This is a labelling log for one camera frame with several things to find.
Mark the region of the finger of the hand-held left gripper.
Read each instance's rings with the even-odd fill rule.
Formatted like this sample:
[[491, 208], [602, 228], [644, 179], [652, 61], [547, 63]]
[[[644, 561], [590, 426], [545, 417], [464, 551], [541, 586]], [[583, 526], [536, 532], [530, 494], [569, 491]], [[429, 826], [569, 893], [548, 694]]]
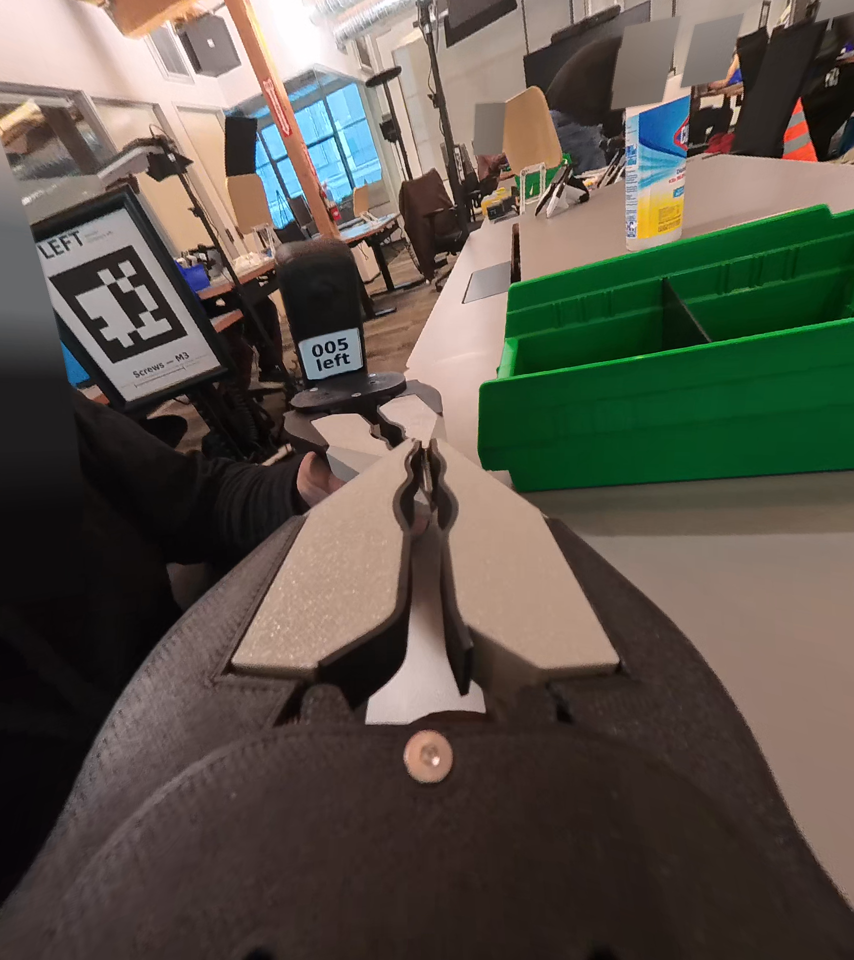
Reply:
[[363, 473], [391, 447], [361, 414], [325, 414], [312, 420], [313, 429], [326, 443], [326, 459], [332, 473], [349, 482]]
[[429, 445], [443, 438], [443, 414], [437, 413], [419, 395], [399, 395], [380, 405], [377, 414], [383, 424], [400, 430], [403, 440]]

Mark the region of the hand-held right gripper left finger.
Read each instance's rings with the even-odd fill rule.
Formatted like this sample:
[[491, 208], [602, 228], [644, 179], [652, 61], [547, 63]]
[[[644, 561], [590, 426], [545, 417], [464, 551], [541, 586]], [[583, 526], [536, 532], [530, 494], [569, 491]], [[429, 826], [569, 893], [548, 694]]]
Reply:
[[423, 448], [404, 440], [311, 509], [241, 635], [240, 676], [336, 687], [357, 708], [402, 666]]

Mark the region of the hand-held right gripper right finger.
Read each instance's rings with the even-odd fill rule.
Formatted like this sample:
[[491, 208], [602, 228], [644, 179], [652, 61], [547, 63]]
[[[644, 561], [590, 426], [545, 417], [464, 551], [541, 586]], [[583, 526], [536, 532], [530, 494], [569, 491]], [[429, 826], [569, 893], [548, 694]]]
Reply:
[[448, 663], [461, 694], [607, 676], [621, 659], [544, 514], [445, 440], [428, 464]]

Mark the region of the green plastic bin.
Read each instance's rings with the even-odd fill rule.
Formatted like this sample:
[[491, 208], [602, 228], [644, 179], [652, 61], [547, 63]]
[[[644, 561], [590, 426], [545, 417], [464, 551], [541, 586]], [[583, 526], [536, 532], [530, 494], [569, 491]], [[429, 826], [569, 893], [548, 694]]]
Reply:
[[[661, 350], [661, 281], [712, 342]], [[513, 284], [478, 453], [522, 493], [854, 470], [854, 209]]]

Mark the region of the person's left forearm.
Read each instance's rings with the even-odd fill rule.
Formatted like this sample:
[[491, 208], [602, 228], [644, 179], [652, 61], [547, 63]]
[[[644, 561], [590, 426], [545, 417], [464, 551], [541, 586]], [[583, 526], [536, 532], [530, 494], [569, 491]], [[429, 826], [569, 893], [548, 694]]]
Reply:
[[232, 567], [306, 513], [304, 457], [271, 465], [183, 453], [71, 391], [83, 479], [164, 564]]

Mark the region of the grey desk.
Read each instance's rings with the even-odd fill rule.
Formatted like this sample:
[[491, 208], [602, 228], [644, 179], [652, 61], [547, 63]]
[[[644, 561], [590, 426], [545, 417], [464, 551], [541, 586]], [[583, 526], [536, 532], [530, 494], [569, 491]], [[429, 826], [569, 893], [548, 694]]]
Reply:
[[[854, 166], [689, 161], [684, 236], [789, 210], [854, 209]], [[623, 186], [520, 227], [524, 279], [620, 256]], [[477, 454], [478, 393], [504, 342], [506, 294], [464, 303], [506, 261], [513, 224], [457, 258], [408, 371], [440, 391], [447, 439]], [[753, 731], [821, 864], [854, 906], [854, 472], [525, 494], [625, 574], [693, 642]]]

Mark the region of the person's left hand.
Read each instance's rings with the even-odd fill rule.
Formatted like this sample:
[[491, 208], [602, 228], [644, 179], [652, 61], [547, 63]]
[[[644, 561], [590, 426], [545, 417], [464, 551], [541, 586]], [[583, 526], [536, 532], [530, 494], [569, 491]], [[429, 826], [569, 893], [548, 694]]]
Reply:
[[295, 491], [305, 511], [316, 507], [345, 485], [346, 481], [333, 472], [324, 455], [311, 451], [301, 459]]

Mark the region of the wooden board on stand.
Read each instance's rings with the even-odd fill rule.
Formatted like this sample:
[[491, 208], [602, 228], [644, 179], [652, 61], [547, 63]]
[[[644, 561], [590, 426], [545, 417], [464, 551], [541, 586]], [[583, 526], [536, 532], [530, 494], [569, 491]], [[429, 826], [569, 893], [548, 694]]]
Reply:
[[274, 227], [266, 190], [256, 173], [226, 177], [226, 190], [241, 235], [255, 234]]

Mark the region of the chair with brown jacket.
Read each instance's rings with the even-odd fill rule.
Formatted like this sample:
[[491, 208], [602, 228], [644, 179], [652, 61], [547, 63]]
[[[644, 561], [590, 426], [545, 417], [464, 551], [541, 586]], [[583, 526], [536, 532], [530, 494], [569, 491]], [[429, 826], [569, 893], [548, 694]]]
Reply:
[[443, 283], [438, 278], [439, 256], [458, 255], [470, 234], [458, 221], [458, 210], [440, 172], [433, 168], [404, 181], [398, 194], [398, 210], [417, 269], [425, 281], [434, 282], [440, 290]]

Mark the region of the large window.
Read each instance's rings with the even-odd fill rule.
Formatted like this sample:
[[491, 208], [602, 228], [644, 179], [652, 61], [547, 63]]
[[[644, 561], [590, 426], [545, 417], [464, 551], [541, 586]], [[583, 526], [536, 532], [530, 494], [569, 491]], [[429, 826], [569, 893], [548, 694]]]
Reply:
[[[383, 168], [358, 82], [341, 74], [311, 69], [286, 81], [293, 116], [338, 224], [356, 221], [354, 191], [381, 182]], [[265, 188], [270, 215], [278, 228], [299, 219], [305, 189], [264, 98], [248, 116], [257, 121], [255, 171]]]

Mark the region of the framed marker sign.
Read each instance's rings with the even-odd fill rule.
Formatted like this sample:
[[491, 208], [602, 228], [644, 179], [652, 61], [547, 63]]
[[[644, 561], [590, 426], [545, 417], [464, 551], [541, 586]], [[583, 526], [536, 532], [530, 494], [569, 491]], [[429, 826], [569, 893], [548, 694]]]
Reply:
[[232, 371], [211, 318], [131, 188], [30, 227], [63, 345], [121, 413]]

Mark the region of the black floor lamp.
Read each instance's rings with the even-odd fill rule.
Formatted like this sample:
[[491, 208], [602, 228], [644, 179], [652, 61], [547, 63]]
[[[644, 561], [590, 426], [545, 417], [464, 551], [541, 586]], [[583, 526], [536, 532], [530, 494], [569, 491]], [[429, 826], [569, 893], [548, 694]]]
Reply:
[[405, 174], [404, 182], [409, 182], [413, 179], [413, 172], [409, 161], [408, 151], [406, 150], [403, 140], [402, 131], [399, 126], [397, 110], [390, 88], [390, 84], [393, 81], [398, 80], [401, 76], [401, 73], [402, 66], [400, 64], [395, 64], [394, 66], [388, 67], [385, 70], [367, 78], [364, 81], [364, 86], [368, 90], [383, 90], [384, 92], [385, 101], [387, 103], [388, 120], [381, 122], [382, 136], [387, 142], [398, 148], [402, 161], [402, 169]]

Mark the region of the phone stand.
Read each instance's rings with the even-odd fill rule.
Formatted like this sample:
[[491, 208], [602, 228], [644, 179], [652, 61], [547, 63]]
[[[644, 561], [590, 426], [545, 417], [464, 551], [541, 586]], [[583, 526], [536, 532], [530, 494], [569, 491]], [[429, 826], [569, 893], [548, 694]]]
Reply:
[[586, 204], [590, 201], [589, 187], [573, 174], [573, 166], [564, 162], [558, 167], [543, 197], [537, 204], [534, 216], [542, 213], [549, 219], [557, 213]]

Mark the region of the black bin divider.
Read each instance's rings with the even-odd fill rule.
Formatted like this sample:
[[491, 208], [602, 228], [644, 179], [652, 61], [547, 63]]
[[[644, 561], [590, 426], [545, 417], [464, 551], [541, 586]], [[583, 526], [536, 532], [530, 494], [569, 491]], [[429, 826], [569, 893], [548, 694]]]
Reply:
[[712, 343], [669, 278], [663, 278], [661, 293], [661, 351], [692, 349]]

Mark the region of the wipes canister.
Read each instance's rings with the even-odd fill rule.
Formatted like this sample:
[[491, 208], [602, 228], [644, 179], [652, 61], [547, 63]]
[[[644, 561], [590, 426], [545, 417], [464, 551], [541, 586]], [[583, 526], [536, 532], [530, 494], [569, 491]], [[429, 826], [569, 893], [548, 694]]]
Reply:
[[625, 112], [625, 248], [637, 253], [681, 238], [685, 221], [690, 92]]

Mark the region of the wooden post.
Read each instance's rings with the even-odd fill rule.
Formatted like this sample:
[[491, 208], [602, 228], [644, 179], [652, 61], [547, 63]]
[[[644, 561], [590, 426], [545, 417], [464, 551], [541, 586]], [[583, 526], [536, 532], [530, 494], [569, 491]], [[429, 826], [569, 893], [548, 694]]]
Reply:
[[267, 46], [264, 31], [250, 1], [226, 1], [226, 8], [241, 39], [256, 76], [259, 89], [269, 107], [274, 125], [286, 152], [313, 221], [322, 236], [341, 240], [336, 223], [326, 204], [325, 191], [297, 122], [284, 82]]

